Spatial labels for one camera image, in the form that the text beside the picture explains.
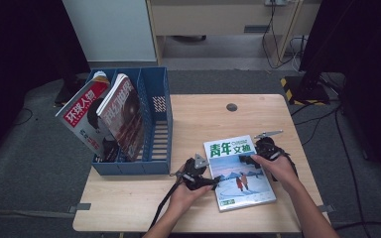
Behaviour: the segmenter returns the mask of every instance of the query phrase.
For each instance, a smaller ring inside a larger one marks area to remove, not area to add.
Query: magazine cover
[[[121,160],[136,161],[144,145],[144,125],[138,92],[126,74],[117,75],[97,115],[115,137]]]
[[[110,90],[110,82],[98,71],[56,115],[97,157],[98,162],[116,160],[119,146],[97,117],[96,110]]]
[[[276,201],[262,167],[242,162],[242,156],[255,154],[249,135],[203,143],[213,178],[221,177],[215,195],[219,211]]]

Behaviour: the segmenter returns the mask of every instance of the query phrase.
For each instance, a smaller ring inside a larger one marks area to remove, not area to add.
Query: black strap
[[[177,181],[175,184],[173,184],[172,188],[170,188],[169,192],[166,194],[165,198],[160,202],[159,207],[157,208],[156,215],[154,216],[153,222],[151,223],[151,226],[149,229],[151,229],[157,222],[157,219],[159,218],[160,212],[163,209],[163,206],[166,204],[166,201],[169,199],[169,197],[173,194],[173,192],[178,188],[178,186],[181,184],[181,182]]]

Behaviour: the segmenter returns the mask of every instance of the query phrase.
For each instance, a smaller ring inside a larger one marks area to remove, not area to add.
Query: blue plastic basket
[[[167,175],[170,173],[173,114],[169,82],[165,67],[97,68],[104,71],[112,84],[118,73],[129,76],[138,90],[143,115],[144,146],[136,162],[98,163],[95,156],[92,165],[101,176]]]

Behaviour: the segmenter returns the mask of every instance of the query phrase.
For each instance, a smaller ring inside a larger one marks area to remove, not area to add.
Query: yellow and black striped tape
[[[326,103],[321,100],[295,100],[293,98],[292,90],[285,78],[281,78],[281,85],[283,86],[284,92],[286,93],[287,100],[289,101],[290,105],[326,105]]]

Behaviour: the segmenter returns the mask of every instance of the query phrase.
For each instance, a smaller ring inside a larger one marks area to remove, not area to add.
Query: person's right hand
[[[251,155],[250,157],[265,170],[269,171],[275,179],[283,185],[286,191],[288,191],[289,186],[294,185],[295,182],[299,182],[298,177],[286,157],[280,156],[275,161],[268,161],[258,155]]]

